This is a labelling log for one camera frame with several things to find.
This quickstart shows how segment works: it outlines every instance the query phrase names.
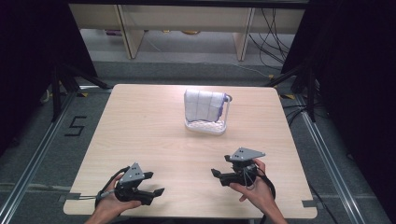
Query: gray floor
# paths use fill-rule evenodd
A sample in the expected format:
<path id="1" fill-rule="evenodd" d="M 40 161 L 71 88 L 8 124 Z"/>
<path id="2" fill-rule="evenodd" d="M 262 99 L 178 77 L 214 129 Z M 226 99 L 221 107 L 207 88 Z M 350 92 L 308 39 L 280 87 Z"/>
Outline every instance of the gray floor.
<path id="1" fill-rule="evenodd" d="M 129 60 L 126 58 L 121 37 L 108 36 L 102 30 L 81 30 L 81 33 L 99 78 L 111 85 L 158 83 L 260 86 L 268 82 L 270 75 L 279 76 L 279 70 L 267 67 L 262 62 L 276 68 L 281 66 L 281 63 L 270 57 L 261 58 L 251 41 L 248 43 L 245 60 L 238 62 L 232 34 L 201 32 L 198 35 L 185 35 L 179 31 L 148 31 L 137 57 Z M 252 36 L 261 43 L 257 34 Z M 293 35 L 280 35 L 279 38 L 285 45 L 290 45 Z M 270 50 L 281 57 L 278 51 Z M 291 93 L 292 81 L 293 78 L 276 87 L 280 95 Z M 80 80 L 80 83 L 90 85 L 84 80 Z M 72 101 L 11 223 L 81 223 L 86 220 L 87 216 L 64 214 L 60 198 L 67 194 L 73 184 L 108 96 L 108 92 L 91 92 L 86 97 L 76 97 Z M 283 106 L 298 104 L 297 100 L 286 97 L 280 101 Z M 50 126 L 51 109 L 51 101 L 38 107 L 29 124 L 19 134 L 20 144 L 9 148 L 0 158 L 0 202 L 7 199 L 13 185 L 18 182 L 29 160 L 34 156 Z M 293 110 L 295 107 L 285 107 L 285 116 Z M 390 223 L 356 164 L 346 156 L 347 149 L 332 121 L 327 118 L 325 109 L 317 106 L 315 112 L 316 125 L 321 136 L 366 223 Z M 75 116 L 87 117 L 78 121 L 79 125 L 84 126 L 83 133 L 79 137 L 67 137 L 67 133 L 76 131 L 69 128 Z M 290 130 L 307 181 L 318 192 L 338 223 L 353 223 L 302 115 L 296 117 Z M 290 219 L 289 223 L 333 223 L 318 196 L 314 193 L 313 195 L 318 203 L 318 216 L 311 220 Z M 153 220 L 145 222 L 135 219 L 133 223 L 153 223 Z M 186 223 L 192 223 L 192 220 L 187 220 Z"/>

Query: black strap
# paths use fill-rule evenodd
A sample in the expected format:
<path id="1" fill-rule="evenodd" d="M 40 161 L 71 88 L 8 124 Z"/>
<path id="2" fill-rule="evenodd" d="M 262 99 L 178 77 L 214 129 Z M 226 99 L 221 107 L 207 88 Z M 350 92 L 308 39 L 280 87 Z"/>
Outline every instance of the black strap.
<path id="1" fill-rule="evenodd" d="M 95 199 L 95 208 L 96 206 L 99 204 L 99 202 L 102 200 L 101 195 L 105 192 L 105 190 L 107 189 L 107 187 L 110 185 L 111 181 L 113 181 L 114 178 L 117 177 L 117 175 L 119 175 L 120 173 L 125 173 L 127 172 L 129 169 L 129 166 L 120 169 L 118 172 L 116 172 L 113 176 L 111 176 L 111 178 L 107 181 L 107 183 L 105 184 L 105 186 L 99 190 L 98 194 L 96 195 L 96 199 Z"/>
<path id="2" fill-rule="evenodd" d="M 273 195 L 273 197 L 274 197 L 274 199 L 275 199 L 275 197 L 276 197 L 276 190 L 275 190 L 274 184 L 272 183 L 272 181 L 271 181 L 270 179 L 268 179 L 267 175 L 265 174 L 265 172 L 264 172 L 262 169 L 259 168 L 259 170 L 262 171 L 262 173 L 263 173 L 264 175 L 259 175 L 259 174 L 257 174 L 257 176 L 258 176 L 259 178 L 261 178 L 261 179 L 264 181 L 264 183 L 270 188 L 271 193 L 272 193 L 272 195 Z M 260 221 L 260 224 L 263 224 L 263 223 L 265 222 L 266 219 L 267 219 L 267 216 L 264 214 L 264 215 L 262 216 L 262 220 Z"/>

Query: cable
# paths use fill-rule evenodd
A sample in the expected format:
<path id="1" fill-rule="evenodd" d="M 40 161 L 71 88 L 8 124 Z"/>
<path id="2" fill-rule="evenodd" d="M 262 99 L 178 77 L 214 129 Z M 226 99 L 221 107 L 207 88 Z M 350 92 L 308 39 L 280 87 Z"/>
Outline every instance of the cable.
<path id="1" fill-rule="evenodd" d="M 323 207 L 326 209 L 326 211 L 329 213 L 330 217 L 332 217 L 332 221 L 336 224 L 338 224 L 337 219 L 335 219 L 335 216 L 332 214 L 332 212 L 330 211 L 329 207 L 326 205 L 325 202 L 323 202 L 323 200 L 320 198 L 319 194 L 317 193 L 317 191 L 312 187 L 312 185 L 308 182 L 308 186 L 309 188 L 312 189 L 312 191 L 314 191 L 314 193 L 317 195 L 318 199 L 320 200 L 320 202 L 323 204 Z"/>
<path id="2" fill-rule="evenodd" d="M 155 49 L 158 50 L 159 52 L 163 53 L 163 51 L 160 50 L 159 48 L 157 48 L 148 38 L 145 38 L 145 40 L 148 41 L 148 43 L 149 43 L 153 48 L 155 48 Z M 185 61 L 169 60 L 169 59 L 167 59 L 167 58 L 164 57 L 164 56 L 163 56 L 163 58 L 164 58 L 165 61 L 168 61 L 168 62 L 171 62 L 171 63 L 192 63 L 192 64 L 195 64 L 194 62 L 185 62 Z M 241 66 L 241 65 L 239 65 L 239 64 L 235 64 L 235 63 L 209 63 L 209 62 L 196 62 L 196 63 L 203 63 L 203 64 L 206 64 L 206 63 L 207 63 L 207 64 L 216 64 L 216 65 L 228 64 L 228 65 L 236 66 L 236 67 L 239 67 L 239 68 L 248 70 L 248 71 L 252 71 L 252 72 L 258 73 L 258 74 L 260 74 L 260 75 L 263 76 L 263 77 L 268 77 L 268 78 L 269 78 L 268 75 L 263 74 L 263 73 L 260 72 L 259 70 L 252 69 L 252 68 L 247 68 L 247 67 Z"/>
<path id="3" fill-rule="evenodd" d="M 269 34 L 272 35 L 273 39 L 275 40 L 275 42 L 276 42 L 276 44 L 277 44 L 277 48 L 274 47 L 274 46 L 272 46 L 272 45 L 269 45 L 269 44 L 266 42 L 267 37 L 265 37 L 265 39 L 264 39 L 263 41 L 264 41 L 268 46 L 270 46 L 271 48 L 273 48 L 273 49 L 278 49 L 279 52 L 280 52 L 280 54 L 282 55 L 283 60 L 286 60 L 286 55 L 285 55 L 285 53 L 288 53 L 288 52 L 285 51 L 285 50 L 283 50 L 282 47 L 281 47 L 280 45 L 283 45 L 286 49 L 289 49 L 289 48 L 288 48 L 288 47 L 279 39 L 279 37 L 277 36 L 277 30 L 276 30 L 276 9 L 273 8 L 273 20 L 272 20 L 272 22 L 271 22 L 271 25 L 270 25 L 269 21 L 267 20 L 267 18 L 266 18 L 266 16 L 265 16 L 265 13 L 264 13 L 264 10 L 263 10 L 263 9 L 262 9 L 262 15 L 263 15 L 263 17 L 264 17 L 264 19 L 265 19 L 265 22 L 267 23 L 268 30 L 269 30 L 269 32 L 268 32 L 268 34 L 267 34 L 267 37 L 269 36 Z"/>

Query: black wire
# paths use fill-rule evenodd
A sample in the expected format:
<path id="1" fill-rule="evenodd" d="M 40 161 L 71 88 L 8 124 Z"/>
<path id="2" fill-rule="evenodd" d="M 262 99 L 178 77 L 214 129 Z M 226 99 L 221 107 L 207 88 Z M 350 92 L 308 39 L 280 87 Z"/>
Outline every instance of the black wire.
<path id="1" fill-rule="evenodd" d="M 250 39 L 253 41 L 253 43 L 256 45 L 256 47 L 257 47 L 261 52 L 264 52 L 264 53 L 268 54 L 268 56 L 270 56 L 271 58 L 277 60 L 277 61 L 280 62 L 280 63 L 284 63 L 284 61 L 283 61 L 282 59 L 276 57 L 275 54 L 271 53 L 271 52 L 268 51 L 267 49 L 264 49 L 264 48 L 262 47 L 262 45 L 263 45 L 264 43 L 262 43 L 261 45 L 259 45 L 259 44 L 256 42 L 256 40 L 253 38 L 253 36 L 251 36 L 251 34 L 249 34 L 249 37 L 250 37 Z"/>
<path id="2" fill-rule="evenodd" d="M 326 203 L 323 202 L 323 200 L 320 198 L 319 194 L 317 193 L 317 191 L 314 189 L 314 187 L 312 187 L 312 185 L 308 182 L 308 186 L 309 188 L 312 189 L 312 191 L 314 191 L 314 193 L 317 195 L 318 199 L 320 200 L 320 202 L 323 204 L 324 208 L 326 209 L 326 211 L 329 213 L 329 215 L 332 217 L 332 221 L 334 221 L 334 223 L 338 224 L 337 219 L 335 219 L 335 216 L 332 214 L 332 212 L 330 211 L 329 207 L 327 207 Z"/>
<path id="3" fill-rule="evenodd" d="M 283 44 L 283 42 L 282 42 L 282 41 L 279 39 L 279 37 L 277 36 L 277 30 L 276 30 L 276 9 L 273 8 L 273 20 L 272 20 L 272 22 L 271 22 L 271 25 L 270 25 L 269 21 L 267 20 L 267 18 L 266 18 L 266 16 L 265 16 L 265 13 L 264 13 L 264 10 L 263 10 L 263 9 L 262 9 L 262 15 L 264 16 L 265 22 L 267 23 L 267 26 L 268 26 L 268 29 L 269 29 L 269 32 L 268 32 L 268 34 L 267 34 L 267 37 L 268 37 L 269 34 L 271 34 L 272 37 L 273 37 L 273 39 L 275 40 L 275 42 L 276 42 L 276 44 L 277 44 L 277 48 L 276 48 L 276 47 L 273 47 L 273 46 L 272 46 L 272 47 L 273 47 L 274 49 L 278 49 L 279 52 L 280 52 L 280 54 L 282 55 L 283 60 L 285 60 L 285 59 L 286 59 L 285 52 L 286 52 L 286 53 L 288 53 L 288 52 L 285 51 L 285 50 L 283 50 L 283 49 L 281 48 L 280 44 L 283 45 L 286 49 L 289 49 L 289 48 L 288 48 L 285 44 Z"/>
<path id="4" fill-rule="evenodd" d="M 293 123 L 294 119 L 301 114 L 301 112 L 305 111 L 307 109 L 307 107 L 298 109 L 296 113 L 293 114 L 293 116 L 291 117 L 291 119 L 288 121 L 289 127 L 291 126 L 291 124 Z"/>

